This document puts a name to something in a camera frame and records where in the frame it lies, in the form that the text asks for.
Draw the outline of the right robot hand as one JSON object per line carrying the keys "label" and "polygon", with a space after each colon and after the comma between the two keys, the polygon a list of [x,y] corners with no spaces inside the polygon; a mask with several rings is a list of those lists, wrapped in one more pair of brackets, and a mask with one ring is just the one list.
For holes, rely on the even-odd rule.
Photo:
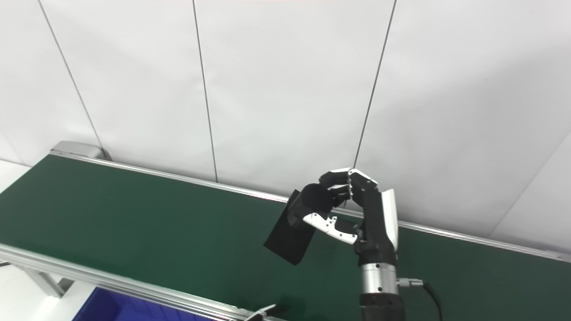
{"label": "right robot hand", "polygon": [[[398,222],[394,190],[379,190],[379,183],[355,168],[345,167],[324,173],[310,200],[322,200],[324,209],[310,207],[302,220],[311,227],[353,246],[358,265],[387,264],[396,266]],[[361,206],[361,225],[331,216],[331,211],[345,201]]]}

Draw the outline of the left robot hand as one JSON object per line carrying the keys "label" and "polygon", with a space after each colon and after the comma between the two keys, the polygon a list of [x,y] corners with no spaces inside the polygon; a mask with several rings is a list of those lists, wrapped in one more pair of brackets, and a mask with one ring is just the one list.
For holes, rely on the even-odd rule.
{"label": "left robot hand", "polygon": [[288,309],[287,305],[282,304],[272,304],[261,309],[258,309],[254,313],[250,314],[244,321],[265,321],[266,317],[273,317],[281,312]]}

